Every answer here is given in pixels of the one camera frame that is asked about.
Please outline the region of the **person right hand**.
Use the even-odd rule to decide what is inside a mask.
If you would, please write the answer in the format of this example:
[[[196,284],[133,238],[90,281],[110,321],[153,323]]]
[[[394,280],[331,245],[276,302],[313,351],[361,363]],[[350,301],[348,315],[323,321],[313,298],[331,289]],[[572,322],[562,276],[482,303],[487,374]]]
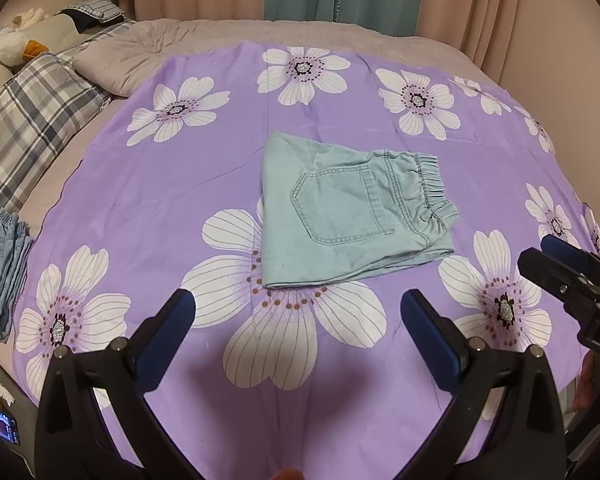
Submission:
[[[597,384],[600,382],[600,354],[588,350],[582,361],[580,376],[577,379],[572,408],[578,412],[589,408],[597,396]]]

